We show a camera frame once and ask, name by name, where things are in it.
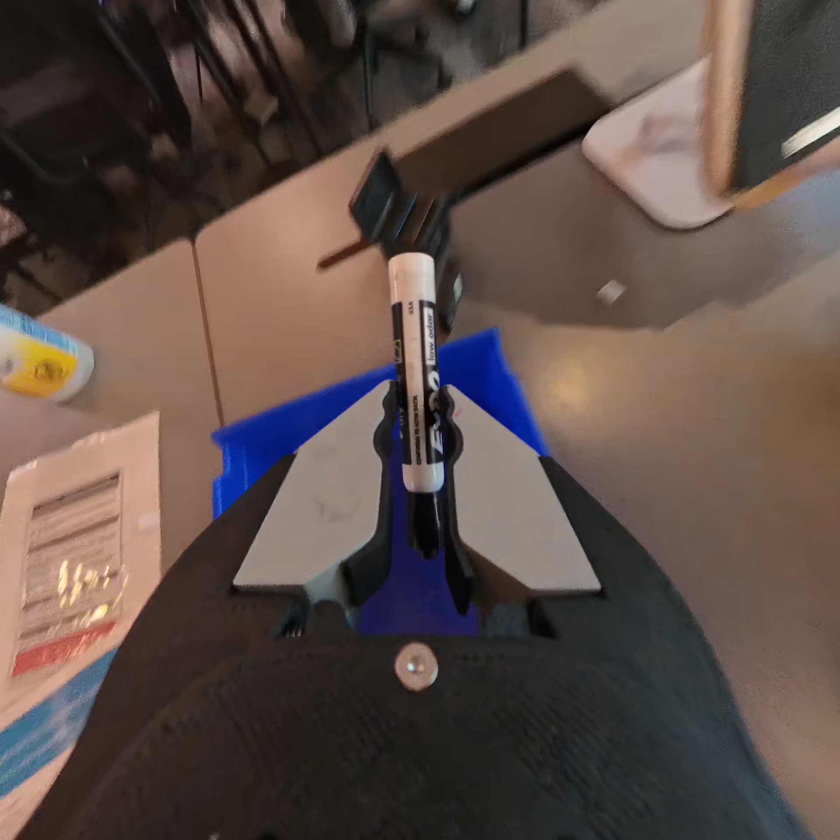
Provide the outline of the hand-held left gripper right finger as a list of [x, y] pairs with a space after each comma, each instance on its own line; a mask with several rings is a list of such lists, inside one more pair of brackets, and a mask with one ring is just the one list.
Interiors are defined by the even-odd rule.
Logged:
[[548, 460], [457, 387], [443, 392], [444, 567], [456, 611], [601, 593]]

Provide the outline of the black white dry erase marker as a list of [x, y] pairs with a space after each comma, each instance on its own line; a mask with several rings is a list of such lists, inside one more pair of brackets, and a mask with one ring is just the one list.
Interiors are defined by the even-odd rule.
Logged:
[[429, 560], [442, 549], [445, 484], [434, 259], [395, 255], [388, 276], [408, 542]]

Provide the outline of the white barcode label sheet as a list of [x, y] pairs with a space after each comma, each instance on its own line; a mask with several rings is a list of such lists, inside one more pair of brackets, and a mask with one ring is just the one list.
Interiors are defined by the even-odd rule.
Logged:
[[56, 781], [160, 580], [158, 412], [13, 470], [1, 521], [1, 838]]

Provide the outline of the black wooden book stand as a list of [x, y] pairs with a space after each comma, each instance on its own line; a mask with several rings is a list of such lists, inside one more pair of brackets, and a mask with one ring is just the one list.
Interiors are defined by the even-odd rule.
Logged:
[[581, 151], [660, 226], [704, 227], [838, 169], [839, 2], [709, 2], [701, 58]]

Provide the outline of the blue plastic bin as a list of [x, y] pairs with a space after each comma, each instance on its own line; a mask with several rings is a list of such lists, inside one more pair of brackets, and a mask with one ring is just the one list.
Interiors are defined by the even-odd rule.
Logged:
[[[549, 453], [519, 380], [508, 367], [496, 329], [445, 345], [438, 358], [444, 385], [458, 388], [538, 455]], [[213, 483], [213, 517], [220, 516], [282, 456], [297, 450], [375, 385], [394, 377], [394, 365], [389, 364], [216, 431], [212, 438], [221, 450], [223, 468]], [[392, 567], [383, 587], [360, 609], [357, 630], [372, 635], [474, 636], [476, 611], [471, 607], [464, 616], [457, 613], [445, 579], [443, 554], [423, 560], [408, 546], [397, 427], [392, 439]]]

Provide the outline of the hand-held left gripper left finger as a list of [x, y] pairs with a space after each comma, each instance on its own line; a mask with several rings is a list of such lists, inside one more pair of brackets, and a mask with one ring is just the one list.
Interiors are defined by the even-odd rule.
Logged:
[[309, 438], [238, 569], [246, 594], [298, 593], [361, 607], [392, 565], [393, 381], [383, 381]]

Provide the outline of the black charger case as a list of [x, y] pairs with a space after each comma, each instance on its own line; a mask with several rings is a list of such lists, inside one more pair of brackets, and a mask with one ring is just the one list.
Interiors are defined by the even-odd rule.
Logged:
[[448, 255], [453, 205], [450, 196], [406, 187], [388, 152], [378, 150], [350, 200], [349, 211], [362, 240], [387, 259], [424, 254], [440, 263]]

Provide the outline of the white wipes canister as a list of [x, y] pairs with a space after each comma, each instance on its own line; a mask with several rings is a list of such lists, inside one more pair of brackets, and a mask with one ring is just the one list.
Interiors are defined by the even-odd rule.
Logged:
[[84, 390], [95, 370], [87, 344], [1, 306], [1, 387], [40, 401], [66, 403]]

